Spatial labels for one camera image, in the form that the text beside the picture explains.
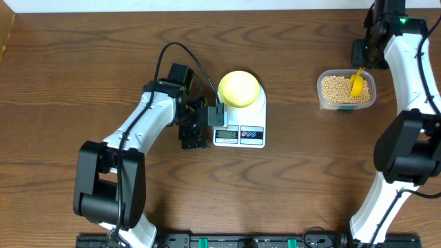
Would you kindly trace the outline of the yellow plastic scoop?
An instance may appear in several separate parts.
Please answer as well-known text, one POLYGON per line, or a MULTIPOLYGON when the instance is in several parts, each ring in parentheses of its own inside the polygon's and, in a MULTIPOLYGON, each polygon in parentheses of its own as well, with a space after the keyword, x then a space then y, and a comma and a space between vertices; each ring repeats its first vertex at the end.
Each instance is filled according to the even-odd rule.
POLYGON ((361 95, 363 87, 364 87, 364 79, 361 76, 364 68, 360 68, 355 74, 351 75, 350 82, 352 84, 352 89, 350 92, 351 97, 358 97, 361 95))

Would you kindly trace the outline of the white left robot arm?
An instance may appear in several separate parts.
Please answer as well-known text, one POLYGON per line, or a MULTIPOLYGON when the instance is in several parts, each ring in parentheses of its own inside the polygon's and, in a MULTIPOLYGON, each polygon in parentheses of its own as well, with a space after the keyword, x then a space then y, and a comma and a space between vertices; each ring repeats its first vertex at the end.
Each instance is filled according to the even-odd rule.
POLYGON ((194 71, 175 63, 167 77, 149 82, 128 119, 100 143, 79 150, 73 210, 108 230, 79 236, 77 247, 155 247, 157 229, 144 214, 145 156, 167 126, 177 125, 183 149, 207 149, 207 99, 188 97, 194 71))

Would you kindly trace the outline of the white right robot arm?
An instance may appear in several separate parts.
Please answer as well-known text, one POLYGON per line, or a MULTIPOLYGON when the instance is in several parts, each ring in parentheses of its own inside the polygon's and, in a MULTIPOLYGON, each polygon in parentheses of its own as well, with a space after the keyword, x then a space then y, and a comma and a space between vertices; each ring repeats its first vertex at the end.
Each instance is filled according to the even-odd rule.
POLYGON ((390 70, 397 116, 376 142, 373 185, 336 246, 414 247, 420 245, 416 238, 388 238, 387 230, 410 195, 430 198, 418 188, 440 174, 440 93, 429 58, 433 30, 408 16, 401 0, 375 0, 363 26, 366 35, 353 41, 351 63, 390 70))

